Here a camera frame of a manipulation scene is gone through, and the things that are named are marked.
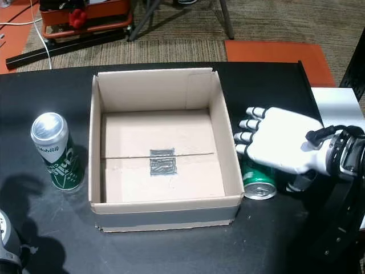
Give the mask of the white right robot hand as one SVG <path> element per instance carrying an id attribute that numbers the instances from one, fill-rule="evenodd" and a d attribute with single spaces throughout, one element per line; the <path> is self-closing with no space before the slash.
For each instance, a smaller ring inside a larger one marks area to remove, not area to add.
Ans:
<path id="1" fill-rule="evenodd" d="M 276 192 L 274 173 L 328 175 L 326 154 L 330 138 L 312 141 L 322 130 L 314 118 L 277 107 L 249 107 L 248 119 L 233 135 L 236 151 L 244 157 L 241 167 L 246 195 L 266 199 Z"/>

